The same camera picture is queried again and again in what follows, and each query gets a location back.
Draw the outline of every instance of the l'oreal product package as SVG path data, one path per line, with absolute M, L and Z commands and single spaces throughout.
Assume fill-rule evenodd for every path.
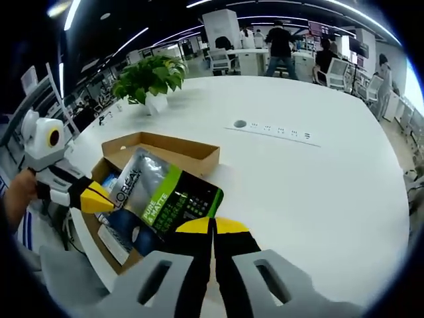
M 186 221 L 214 217 L 223 196 L 220 188 L 139 148 L 109 199 L 133 212 L 164 240 Z

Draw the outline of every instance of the robotic arm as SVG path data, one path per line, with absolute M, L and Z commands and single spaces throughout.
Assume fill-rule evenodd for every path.
M 30 110 L 21 127 L 25 160 L 37 180 L 39 199 L 49 199 L 84 213 L 112 211 L 115 206 L 100 184 L 87 178 L 65 158 L 64 124 L 40 118 Z

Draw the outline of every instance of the cardboard box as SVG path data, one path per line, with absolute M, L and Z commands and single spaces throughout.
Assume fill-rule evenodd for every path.
M 101 145 L 103 158 L 91 171 L 92 179 L 100 184 L 113 173 L 121 173 L 137 148 L 144 148 L 161 159 L 197 176 L 210 174 L 219 163 L 219 147 L 148 132 L 138 132 Z M 102 255 L 111 267 L 120 274 L 136 264 L 142 256 L 133 249 L 121 266 L 97 235 L 101 223 L 95 215 L 82 213 L 87 228 Z

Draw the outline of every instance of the man in black shirt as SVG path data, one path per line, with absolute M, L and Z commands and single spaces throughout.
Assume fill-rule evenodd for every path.
M 272 77 L 278 67 L 283 62 L 286 65 L 289 77 L 292 80 L 298 80 L 292 61 L 292 50 L 289 42 L 292 41 L 292 35 L 289 31 L 283 29 L 283 24 L 276 21 L 275 28 L 272 28 L 266 36 L 265 43 L 271 43 L 271 58 L 265 76 Z
M 315 66 L 313 67 L 313 75 L 316 82 L 322 82 L 325 81 L 325 77 L 318 73 L 318 71 L 321 71 L 323 73 L 327 73 L 331 64 L 331 60 L 333 58 L 339 58 L 337 54 L 331 52 L 330 50 L 330 40 L 328 38 L 323 38 L 321 40 L 321 47 L 323 48 L 322 51 L 317 52 L 317 55 L 315 57 Z

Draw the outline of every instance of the ceiling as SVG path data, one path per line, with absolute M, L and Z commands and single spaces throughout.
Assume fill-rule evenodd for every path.
M 30 7 L 25 7 L 25 9 L 28 9 L 29 13 L 47 12 L 47 8 L 63 1 L 65 0 L 30 1 Z M 69 93 L 78 81 L 95 73 L 106 57 L 114 54 L 124 43 L 144 28 L 148 27 L 148 31 L 134 39 L 110 63 L 114 64 L 123 60 L 131 50 L 151 46 L 175 33 L 199 26 L 203 14 L 218 9 L 233 10 L 238 17 L 271 15 L 303 18 L 336 27 L 349 28 L 349 30 L 354 30 L 355 27 L 365 27 L 376 33 L 378 39 L 397 44 L 382 29 L 357 13 L 334 4 L 334 0 L 211 0 L 187 8 L 187 5 L 196 1 L 198 0 L 80 0 L 72 26 L 67 31 L 63 31 L 63 29 L 69 8 L 55 19 L 50 19 L 45 14 L 40 15 L 39 20 L 43 21 L 42 25 L 46 25 L 44 28 L 35 27 L 38 22 L 35 23 L 35 17 L 28 14 L 20 19 L 27 24 L 27 29 L 23 29 L 29 30 L 30 32 L 27 33 L 32 33 L 33 38 L 38 40 L 29 41 L 32 46 L 31 51 L 26 54 L 27 59 L 20 64 L 19 71 L 12 70 L 14 79 L 19 81 L 19 73 L 23 74 L 30 65 L 42 65 L 47 61 L 54 64 L 58 63 L 59 59 L 64 63 L 65 93 Z M 366 4 L 369 1 L 339 1 L 359 9 L 379 23 L 387 25 L 381 12 Z M 17 11 L 22 11 L 19 9 L 19 1 L 15 1 L 15 4 Z M 110 17 L 101 20 L 100 17 L 105 13 L 110 13 Z M 243 22 L 257 23 L 272 22 L 273 20 L 275 19 L 256 18 L 245 19 Z M 295 24 L 307 25 L 307 21 L 295 19 L 292 21 Z M 21 37 L 14 40 L 16 41 L 13 44 L 15 48 L 11 51 L 12 55 L 16 55 L 16 47 L 19 47 L 17 44 L 21 45 L 22 43 Z M 60 43 L 59 58 L 57 49 L 55 49 L 58 42 Z M 96 59 L 99 59 L 98 63 L 81 73 L 85 65 Z

